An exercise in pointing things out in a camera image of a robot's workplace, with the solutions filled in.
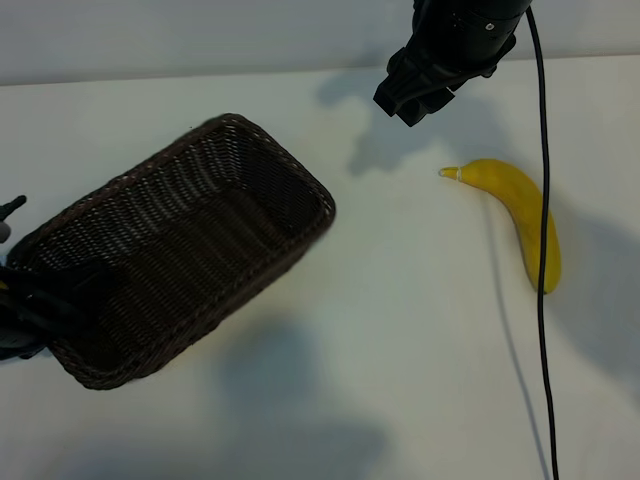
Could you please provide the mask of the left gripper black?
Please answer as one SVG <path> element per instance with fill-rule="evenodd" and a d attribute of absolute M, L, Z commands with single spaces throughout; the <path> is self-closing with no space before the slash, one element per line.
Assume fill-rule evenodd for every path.
<path fill-rule="evenodd" d="M 19 274 L 1 268 L 2 351 L 41 351 L 50 339 L 77 335 L 86 327 L 85 313 L 98 312 L 108 300 L 111 270 L 90 260 L 51 271 L 47 289 L 62 300 L 48 300 Z"/>

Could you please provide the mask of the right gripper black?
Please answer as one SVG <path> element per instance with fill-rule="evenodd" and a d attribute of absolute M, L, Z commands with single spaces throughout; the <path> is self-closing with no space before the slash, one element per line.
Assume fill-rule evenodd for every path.
<path fill-rule="evenodd" d="M 489 77 L 516 44 L 529 1 L 431 0 L 413 4 L 412 37 L 387 64 L 375 103 L 409 127 L 444 108 L 458 88 Z"/>

